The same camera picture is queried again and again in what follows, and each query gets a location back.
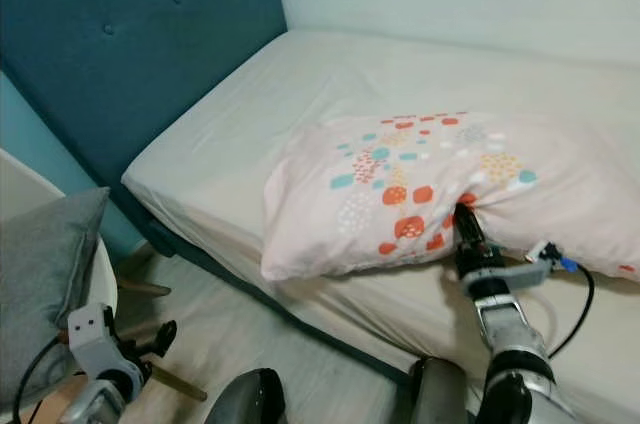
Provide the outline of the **pink patterned pillow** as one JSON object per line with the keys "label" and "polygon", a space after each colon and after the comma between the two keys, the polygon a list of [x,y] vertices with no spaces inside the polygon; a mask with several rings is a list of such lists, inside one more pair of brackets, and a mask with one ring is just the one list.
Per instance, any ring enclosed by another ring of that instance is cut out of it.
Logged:
{"label": "pink patterned pillow", "polygon": [[499,250],[550,242],[640,282],[640,165],[598,127],[530,114],[334,119],[302,128],[264,188],[262,276],[337,276],[452,254],[457,204]]}

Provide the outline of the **white chair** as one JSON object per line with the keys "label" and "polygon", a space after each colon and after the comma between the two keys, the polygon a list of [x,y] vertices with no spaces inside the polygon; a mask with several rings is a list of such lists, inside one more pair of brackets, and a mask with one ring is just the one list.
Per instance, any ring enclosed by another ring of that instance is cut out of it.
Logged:
{"label": "white chair", "polygon": [[[3,212],[1,223],[5,219],[17,217],[19,214],[37,208],[37,206],[65,196],[63,191],[52,185],[50,181],[45,180],[41,174],[32,171],[26,164],[19,162],[6,151],[1,154],[0,194],[1,212]],[[106,305],[114,305],[118,300],[119,290],[142,293],[148,297],[168,296],[170,293],[168,287],[159,286],[159,284],[145,284],[137,279],[116,277],[116,270],[111,264],[108,251],[99,236],[99,247],[97,247],[95,258],[93,258],[90,273],[88,273],[88,292],[84,305],[87,302],[104,302]],[[60,332],[56,340],[67,345],[65,329]],[[15,407],[12,411],[14,418],[17,418],[20,410],[22,409]]]}

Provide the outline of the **grey cushion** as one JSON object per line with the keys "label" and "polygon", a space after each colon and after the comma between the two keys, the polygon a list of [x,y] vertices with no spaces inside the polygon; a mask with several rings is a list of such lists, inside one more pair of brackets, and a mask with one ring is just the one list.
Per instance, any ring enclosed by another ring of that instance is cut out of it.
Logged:
{"label": "grey cushion", "polygon": [[5,414],[58,388],[74,370],[56,340],[87,296],[106,188],[59,197],[1,223],[0,388]]}

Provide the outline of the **black left robot leg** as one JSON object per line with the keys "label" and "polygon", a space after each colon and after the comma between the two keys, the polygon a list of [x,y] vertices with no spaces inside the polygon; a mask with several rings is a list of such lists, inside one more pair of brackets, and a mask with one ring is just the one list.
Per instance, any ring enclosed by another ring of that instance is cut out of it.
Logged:
{"label": "black left robot leg", "polygon": [[274,369],[260,368],[230,380],[204,424],[288,424],[279,374]]}

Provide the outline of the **black robot leg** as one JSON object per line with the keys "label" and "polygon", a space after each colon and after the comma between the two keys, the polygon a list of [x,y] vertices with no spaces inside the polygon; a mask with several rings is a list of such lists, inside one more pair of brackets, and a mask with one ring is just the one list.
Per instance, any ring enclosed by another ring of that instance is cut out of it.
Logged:
{"label": "black robot leg", "polygon": [[421,357],[411,369],[410,424],[470,424],[468,387],[460,366]]}
{"label": "black robot leg", "polygon": [[260,368],[230,380],[204,424],[288,424],[279,374],[274,369]]}

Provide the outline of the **black right robot leg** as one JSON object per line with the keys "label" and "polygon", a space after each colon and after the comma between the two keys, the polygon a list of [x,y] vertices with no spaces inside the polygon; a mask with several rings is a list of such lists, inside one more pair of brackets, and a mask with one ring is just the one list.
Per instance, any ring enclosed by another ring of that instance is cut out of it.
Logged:
{"label": "black right robot leg", "polygon": [[468,387],[460,366],[421,357],[411,369],[410,424],[470,424]]}

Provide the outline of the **beige sheeted mattress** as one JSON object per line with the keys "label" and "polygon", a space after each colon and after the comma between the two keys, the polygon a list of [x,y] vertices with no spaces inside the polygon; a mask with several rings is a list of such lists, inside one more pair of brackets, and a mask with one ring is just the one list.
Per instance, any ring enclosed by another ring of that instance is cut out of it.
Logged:
{"label": "beige sheeted mattress", "polygon": [[[264,188],[302,128],[335,119],[530,114],[598,127],[640,165],[640,68],[461,46],[289,31],[161,132],[125,187],[169,231],[259,284],[316,327],[364,334],[485,377],[489,352],[452,254],[337,276],[262,276]],[[559,388],[590,423],[640,424],[640,282],[576,273],[518,293],[548,342]]]}

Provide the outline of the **blue tufted headboard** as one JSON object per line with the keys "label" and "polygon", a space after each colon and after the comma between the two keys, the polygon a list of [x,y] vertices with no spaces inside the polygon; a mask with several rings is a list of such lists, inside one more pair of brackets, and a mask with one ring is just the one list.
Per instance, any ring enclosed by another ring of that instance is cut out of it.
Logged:
{"label": "blue tufted headboard", "polygon": [[0,0],[1,67],[84,171],[118,186],[180,114],[284,34],[282,0]]}

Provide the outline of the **blue bed frame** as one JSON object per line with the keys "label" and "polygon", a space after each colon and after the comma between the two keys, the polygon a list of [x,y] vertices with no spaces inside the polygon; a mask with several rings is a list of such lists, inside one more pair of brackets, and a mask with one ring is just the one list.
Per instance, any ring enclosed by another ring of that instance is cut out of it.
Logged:
{"label": "blue bed frame", "polygon": [[247,281],[241,274],[236,273],[236,270],[227,267],[200,247],[169,231],[169,228],[160,223],[160,220],[152,217],[150,212],[143,208],[140,200],[125,190],[122,183],[111,183],[109,188],[111,201],[119,206],[128,222],[141,232],[147,244],[165,258],[178,256],[187,260],[188,263],[205,270],[211,276],[219,278],[230,287],[251,297],[253,301],[264,305],[271,314],[279,316],[289,327],[306,334],[307,337],[314,338],[325,346],[334,348],[339,354],[352,357],[356,363],[374,370],[376,374],[392,379],[398,384],[404,384],[410,378],[410,369],[420,359],[419,354],[404,350],[367,332],[364,334],[364,340],[360,340],[355,334],[339,336],[325,325],[316,327],[310,320],[294,314],[293,310],[273,293],[266,291],[259,284]]}

